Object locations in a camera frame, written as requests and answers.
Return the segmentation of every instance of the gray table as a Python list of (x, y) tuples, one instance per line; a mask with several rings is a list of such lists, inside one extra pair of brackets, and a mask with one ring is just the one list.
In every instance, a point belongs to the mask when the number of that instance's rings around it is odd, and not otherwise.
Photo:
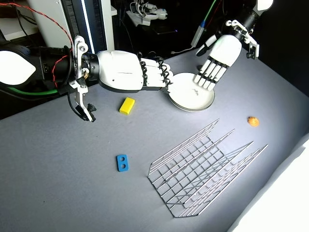
[[(193, 51), (167, 63), (175, 74), (195, 72), (205, 58)], [(215, 92), (209, 109), (188, 113), (161, 92), (97, 85), (86, 96), (98, 109), (95, 123), (76, 117), (65, 97), (2, 120), (0, 231), (226, 231), (305, 133), (309, 98), (245, 51)], [(129, 116), (118, 112), (127, 96), (136, 100)], [(269, 147), (202, 215), (173, 218), (146, 178), (149, 165), (218, 118), (212, 139), (236, 129), (222, 150), (252, 140), (247, 154)], [(128, 172), (117, 171), (119, 154), (128, 155)]]

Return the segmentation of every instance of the blue object with holes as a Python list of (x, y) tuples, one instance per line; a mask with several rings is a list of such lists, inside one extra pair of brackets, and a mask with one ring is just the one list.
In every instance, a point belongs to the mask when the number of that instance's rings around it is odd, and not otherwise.
[(127, 162), (126, 155), (117, 156), (117, 163), (118, 163), (118, 171), (125, 172), (129, 170), (129, 164)]

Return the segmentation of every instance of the plate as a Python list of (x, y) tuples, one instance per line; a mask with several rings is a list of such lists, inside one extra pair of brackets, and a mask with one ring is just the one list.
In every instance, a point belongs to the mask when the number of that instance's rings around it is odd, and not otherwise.
[(195, 74), (183, 72), (170, 78), (169, 98), (178, 108), (190, 112), (207, 109), (214, 100), (214, 91), (199, 86)]

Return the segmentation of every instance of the green cable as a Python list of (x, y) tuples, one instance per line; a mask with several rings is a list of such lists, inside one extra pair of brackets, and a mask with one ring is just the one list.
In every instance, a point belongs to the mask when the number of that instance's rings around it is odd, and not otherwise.
[(50, 91), (45, 91), (45, 92), (37, 92), (37, 93), (24, 92), (24, 91), (21, 91), (21, 90), (18, 90), (16, 88), (12, 88), (12, 87), (8, 87), (8, 89), (12, 90), (16, 93), (20, 93), (20, 94), (24, 94), (24, 95), (32, 95), (32, 96), (42, 96), (42, 95), (50, 95), (50, 94), (58, 93), (58, 90), (56, 90), (56, 89), (53, 89), (53, 90), (50, 90)]
[(206, 16), (205, 16), (205, 18), (204, 18), (204, 21), (206, 21), (206, 19), (207, 19), (209, 13), (211, 12), (211, 10), (212, 10), (214, 4), (216, 3), (216, 1), (217, 1), (217, 0), (213, 0), (212, 5), (211, 5), (211, 7), (209, 8), (209, 10), (208, 10), (208, 12), (207, 12), (207, 14), (206, 14)]

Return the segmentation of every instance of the wire dish rack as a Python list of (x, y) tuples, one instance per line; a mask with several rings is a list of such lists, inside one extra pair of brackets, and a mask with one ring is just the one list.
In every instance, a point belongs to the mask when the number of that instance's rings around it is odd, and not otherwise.
[(223, 190), (268, 146), (243, 159), (243, 153), (253, 142), (224, 154), (217, 141), (209, 138), (219, 120), (209, 124), (151, 165), (148, 178), (175, 218), (200, 215)]

